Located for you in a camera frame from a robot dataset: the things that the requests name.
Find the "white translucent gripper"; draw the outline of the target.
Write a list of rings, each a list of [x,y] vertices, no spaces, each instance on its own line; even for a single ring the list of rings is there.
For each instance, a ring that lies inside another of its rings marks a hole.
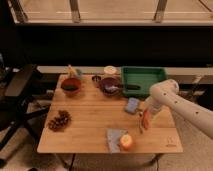
[[[161,111],[162,105],[154,99],[146,99],[145,108],[148,110],[150,118],[153,119]]]

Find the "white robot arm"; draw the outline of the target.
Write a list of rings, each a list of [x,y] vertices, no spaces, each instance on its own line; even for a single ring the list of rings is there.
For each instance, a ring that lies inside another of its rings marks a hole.
[[[168,106],[213,139],[213,111],[182,98],[178,92],[179,85],[173,79],[153,84],[145,100],[145,108],[156,115],[163,105]]]

